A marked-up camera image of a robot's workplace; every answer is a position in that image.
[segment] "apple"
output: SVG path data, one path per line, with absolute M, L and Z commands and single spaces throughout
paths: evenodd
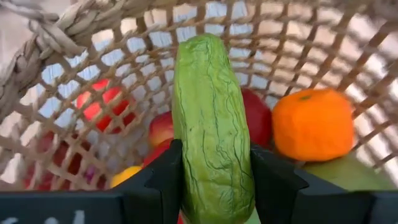
M 177 224 L 184 224 L 184 222 L 182 221 L 182 216 L 181 216 L 181 214 L 178 215 Z
M 72 138 L 76 139 L 78 137 L 77 134 L 73 134 Z M 52 141 L 54 139 L 54 132 L 49 131 L 46 133 L 42 139 L 38 142 L 38 145 L 36 147 L 38 153 L 45 153 L 47 152 L 51 147 L 52 147 Z M 80 146 L 88 151 L 90 150 L 91 144 L 87 141 L 83 141 L 80 143 Z M 61 167 L 63 160 L 67 156 L 69 145 L 65 141 L 61 141 L 58 149 L 55 151 L 53 155 L 53 163 L 56 166 Z M 82 156 L 79 153 L 75 153 L 70 161 L 70 164 L 68 166 L 68 172 L 76 175 L 79 171 L 80 168 L 80 162 L 82 160 Z M 35 165 L 32 164 L 27 168 L 27 175 L 24 179 L 25 187 L 28 188 L 30 182 L 32 181 L 32 178 L 34 176 L 34 170 L 35 170 Z M 42 181 L 41 183 L 37 186 L 38 190 L 50 190 L 51 189 L 51 183 L 53 177 L 56 176 L 53 173 L 51 173 L 48 170 L 43 171 L 42 174 Z M 60 189 L 61 190 L 69 190 L 70 189 L 70 184 L 71 182 L 69 180 L 64 180 Z
M 173 138 L 168 139 L 162 143 L 160 143 L 157 147 L 154 148 L 151 154 L 144 159 L 143 166 L 148 166 L 152 161 L 158 158 L 164 151 L 168 150 L 170 147 L 170 143 L 173 141 Z
M 272 138 L 271 110 L 250 89 L 243 88 L 242 96 L 250 140 L 266 148 Z
M 96 91 L 103 90 L 107 85 L 109 85 L 109 80 L 108 79 L 102 79 L 92 85 L 93 89 Z M 105 91 L 103 93 L 103 101 L 104 104 L 110 103 L 112 100 L 115 98 L 121 97 L 122 91 L 121 88 L 122 86 L 115 86 L 110 88 L 109 90 Z M 76 100 L 76 107 L 81 108 L 85 102 L 90 98 L 91 93 L 89 91 L 86 91 L 82 93 L 81 95 L 78 96 Z M 113 108 L 113 113 L 116 116 L 119 116 L 129 105 L 133 104 L 134 100 L 122 100 L 118 105 L 116 105 Z M 91 121 L 92 119 L 95 119 L 96 116 L 100 115 L 102 112 L 102 108 L 100 107 L 100 103 L 95 101 L 92 104 L 90 104 L 85 110 L 84 110 L 84 115 L 87 118 L 87 120 Z M 133 121 L 133 119 L 136 117 L 134 113 L 129 113 L 125 115 L 123 118 L 123 124 L 127 126 L 129 123 Z M 110 115 L 104 115 L 101 120 L 99 120 L 96 124 L 97 128 L 100 131 L 104 131 L 106 127 L 111 123 L 112 118 Z M 115 127 L 113 130 L 111 130 L 111 134 L 117 134 L 121 132 L 121 127 Z
M 93 177 L 97 171 L 98 171 L 98 169 L 94 165 L 88 166 L 86 172 L 83 174 L 84 178 L 87 181 L 87 184 L 91 183 L 91 180 L 93 179 Z M 102 174 L 97 181 L 97 189 L 104 190 L 106 188 L 106 186 L 105 186 L 106 181 L 107 181 L 107 178 L 105 177 L 104 174 Z
M 172 112 L 168 111 L 157 115 L 149 125 L 149 142 L 152 147 L 174 138 Z

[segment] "basket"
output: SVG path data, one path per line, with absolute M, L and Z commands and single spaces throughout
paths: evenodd
M 49 190 L 105 189 L 115 173 L 140 164 L 150 151 L 150 121 L 171 109 L 178 43 L 204 32 L 228 44 L 242 86 L 255 90 L 268 105 L 304 88 L 332 87 L 344 93 L 354 105 L 353 152 L 398 183 L 393 88 L 398 60 L 385 43 L 394 40 L 398 28 L 398 2 L 84 0 L 59 18 L 20 1 L 0 0 L 0 5 L 28 18 L 34 33 L 1 73 L 0 190 L 37 190 L 40 181 L 49 181 Z M 176 16 L 181 6 L 191 7 L 192 13 Z M 236 13 L 243 8 L 244 14 Z M 148 26 L 145 14 L 154 11 L 163 19 Z M 382 25 L 374 33 L 360 33 L 353 21 L 361 18 Z M 121 30 L 124 22 L 135 22 L 136 29 Z M 93 41 L 104 30 L 113 38 L 102 45 Z M 354 54 L 346 53 L 350 48 Z M 120 57 L 114 58 L 115 52 Z M 104 78 L 105 88 L 92 88 Z M 113 86 L 123 87 L 115 100 L 105 103 L 101 95 Z M 33 91 L 36 99 L 26 100 Z M 86 91 L 91 99 L 79 109 L 76 99 Z M 111 113 L 131 96 L 134 103 L 119 116 Z M 89 121 L 83 110 L 93 101 L 100 102 L 101 112 Z M 125 124 L 130 113 L 136 117 Z M 111 123 L 99 131 L 96 122 L 107 114 Z M 112 134 L 117 127 L 119 133 Z M 53 157 L 59 147 L 65 148 L 65 159 L 57 166 Z M 76 155 L 80 168 L 70 172 Z M 43 180 L 48 172 L 53 175 Z M 26 175 L 33 175 L 28 185 Z

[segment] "cucumber skin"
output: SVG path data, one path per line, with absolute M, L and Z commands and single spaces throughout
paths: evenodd
M 174 138 L 183 142 L 186 220 L 244 223 L 254 209 L 249 130 L 220 38 L 203 34 L 180 44 L 172 99 Z

